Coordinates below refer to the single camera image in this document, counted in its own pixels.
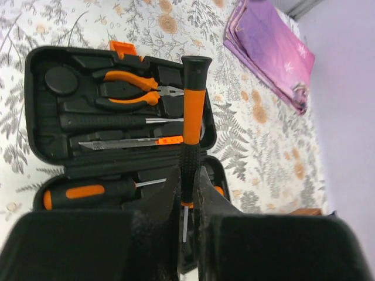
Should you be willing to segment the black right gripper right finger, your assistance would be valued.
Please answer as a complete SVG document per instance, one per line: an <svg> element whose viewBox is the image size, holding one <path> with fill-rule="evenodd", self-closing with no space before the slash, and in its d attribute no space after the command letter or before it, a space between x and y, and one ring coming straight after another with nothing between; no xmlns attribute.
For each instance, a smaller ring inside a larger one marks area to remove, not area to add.
<svg viewBox="0 0 375 281"><path fill-rule="evenodd" d="M195 175L200 280L372 280L350 227L333 215L247 214Z"/></svg>

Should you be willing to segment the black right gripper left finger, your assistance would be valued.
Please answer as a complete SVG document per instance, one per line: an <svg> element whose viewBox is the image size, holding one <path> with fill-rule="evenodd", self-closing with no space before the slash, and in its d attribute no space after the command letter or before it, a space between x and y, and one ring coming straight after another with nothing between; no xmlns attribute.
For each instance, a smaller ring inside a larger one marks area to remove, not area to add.
<svg viewBox="0 0 375 281"><path fill-rule="evenodd" d="M2 280L178 280L181 175L130 211L32 212L1 252Z"/></svg>

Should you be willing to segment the black orange handled screwdriver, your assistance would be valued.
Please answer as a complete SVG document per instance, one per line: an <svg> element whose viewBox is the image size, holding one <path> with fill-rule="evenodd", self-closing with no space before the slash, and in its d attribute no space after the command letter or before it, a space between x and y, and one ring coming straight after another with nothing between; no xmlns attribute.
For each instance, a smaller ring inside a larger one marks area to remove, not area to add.
<svg viewBox="0 0 375 281"><path fill-rule="evenodd" d="M80 180L77 185L62 184L46 190L42 203L46 210L91 207L111 200L130 201L138 198L145 186L164 183L166 179L135 182L130 177L118 180Z"/></svg>

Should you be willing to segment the black plastic tool case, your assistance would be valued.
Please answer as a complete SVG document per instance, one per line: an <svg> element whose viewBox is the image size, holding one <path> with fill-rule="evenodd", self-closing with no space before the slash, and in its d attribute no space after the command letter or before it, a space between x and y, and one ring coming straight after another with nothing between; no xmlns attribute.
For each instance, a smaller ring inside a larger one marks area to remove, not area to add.
<svg viewBox="0 0 375 281"><path fill-rule="evenodd" d="M111 200L91 207L46 210L43 193L62 184L77 185L80 180L118 180L130 177L139 183L167 179L172 168L180 170L182 143L141 148L91 150L79 142L183 136L183 122L149 124L134 129L95 129L65 131L60 126L63 114L130 115L145 118L183 118L183 95L164 96L155 106L147 105L131 112L102 109L95 104L99 85L92 74L99 70L123 70L140 77L153 77L159 85L183 90L183 63L139 57L119 51L79 49L74 47L38 47L26 57L25 113L29 144L36 156L50 164L62 165L63 173L42 184L33 199L32 212L71 210L130 211L140 208L165 184L140 188L138 198ZM214 186L220 186L228 201L229 191L220 161L207 154L216 142L216 128L206 83L202 127L200 130L200 165ZM179 203L179 273L198 269L195 201L189 207L187 241L182 242L183 207L181 187Z"/></svg>

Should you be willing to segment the small steel hammer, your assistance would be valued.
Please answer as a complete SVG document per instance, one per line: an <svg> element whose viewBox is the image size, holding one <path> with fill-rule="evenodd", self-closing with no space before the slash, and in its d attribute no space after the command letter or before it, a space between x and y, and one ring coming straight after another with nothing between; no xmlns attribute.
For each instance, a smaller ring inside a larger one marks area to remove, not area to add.
<svg viewBox="0 0 375 281"><path fill-rule="evenodd" d="M63 114L60 116L60 126L65 131L95 130L95 129L134 129L149 124L168 122L183 122L183 118L145 118L130 115L84 115Z"/></svg>

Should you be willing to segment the orange black long-nose pliers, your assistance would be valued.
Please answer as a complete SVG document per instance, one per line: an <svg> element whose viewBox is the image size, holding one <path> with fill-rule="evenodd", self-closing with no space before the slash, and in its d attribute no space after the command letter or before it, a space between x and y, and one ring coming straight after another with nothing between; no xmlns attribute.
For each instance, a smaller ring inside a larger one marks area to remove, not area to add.
<svg viewBox="0 0 375 281"><path fill-rule="evenodd" d="M92 74L100 83L96 106L111 111L131 112L155 106L164 96L177 97L183 90L159 85L153 77L140 77L123 70L99 70Z"/></svg>

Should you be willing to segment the small black orange screwdriver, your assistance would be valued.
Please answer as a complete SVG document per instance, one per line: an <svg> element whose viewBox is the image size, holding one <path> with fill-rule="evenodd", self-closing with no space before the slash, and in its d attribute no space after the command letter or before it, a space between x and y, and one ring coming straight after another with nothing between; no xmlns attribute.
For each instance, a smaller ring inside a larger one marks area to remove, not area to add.
<svg viewBox="0 0 375 281"><path fill-rule="evenodd" d="M183 207L182 242L186 242L193 183L196 170L200 165L200 130L206 97L207 75L212 59L205 56L183 56L181 60L184 74L184 102L180 172L181 205Z"/></svg>

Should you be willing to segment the orange compartment tray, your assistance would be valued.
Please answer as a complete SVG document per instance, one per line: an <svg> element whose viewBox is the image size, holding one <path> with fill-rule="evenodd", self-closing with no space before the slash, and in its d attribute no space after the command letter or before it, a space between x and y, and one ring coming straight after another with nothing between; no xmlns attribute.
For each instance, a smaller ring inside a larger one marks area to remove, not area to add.
<svg viewBox="0 0 375 281"><path fill-rule="evenodd" d="M295 211L292 211L290 215L311 215L311 216L320 216L323 215L321 209L319 208L299 208Z"/></svg>

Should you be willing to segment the purple folded cloth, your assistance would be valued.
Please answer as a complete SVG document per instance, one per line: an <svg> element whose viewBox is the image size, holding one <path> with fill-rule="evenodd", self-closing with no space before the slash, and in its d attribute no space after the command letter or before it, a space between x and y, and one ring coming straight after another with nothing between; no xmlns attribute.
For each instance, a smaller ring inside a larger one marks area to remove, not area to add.
<svg viewBox="0 0 375 281"><path fill-rule="evenodd" d="M306 113L315 55L270 1L238 1L223 44L284 102Z"/></svg>

